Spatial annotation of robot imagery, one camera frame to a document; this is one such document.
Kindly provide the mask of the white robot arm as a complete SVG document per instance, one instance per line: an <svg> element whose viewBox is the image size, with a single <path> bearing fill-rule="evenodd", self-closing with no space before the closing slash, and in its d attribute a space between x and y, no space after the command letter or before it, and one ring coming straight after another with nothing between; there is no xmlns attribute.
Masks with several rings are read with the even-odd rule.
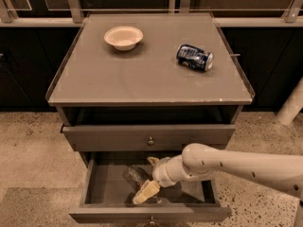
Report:
<svg viewBox="0 0 303 227"><path fill-rule="evenodd" d="M257 183L303 201L303 156L216 149L200 143L184 147L174 157L148 159L152 178L145 181L133 198L141 204L161 188L179 182L210 179L221 171Z"/></svg>

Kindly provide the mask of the white cylindrical robot base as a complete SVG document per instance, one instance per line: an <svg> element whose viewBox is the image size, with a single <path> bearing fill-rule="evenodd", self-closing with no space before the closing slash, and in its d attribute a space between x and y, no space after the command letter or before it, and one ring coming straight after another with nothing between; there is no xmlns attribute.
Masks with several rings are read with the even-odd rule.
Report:
<svg viewBox="0 0 303 227"><path fill-rule="evenodd" d="M276 115L282 125L290 125L303 108L303 78L297 83L292 93Z"/></svg>

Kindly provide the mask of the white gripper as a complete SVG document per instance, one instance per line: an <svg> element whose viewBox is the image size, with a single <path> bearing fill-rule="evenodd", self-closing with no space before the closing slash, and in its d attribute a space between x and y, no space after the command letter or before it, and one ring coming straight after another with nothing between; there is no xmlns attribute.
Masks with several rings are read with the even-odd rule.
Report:
<svg viewBox="0 0 303 227"><path fill-rule="evenodd" d="M147 160L152 165L152 178L154 181L146 180L137 185L138 191L133 198L134 204L141 204L149 198L155 196L161 187L170 187L176 185L167 171L167 162L169 157L158 159L156 157L148 157Z"/></svg>

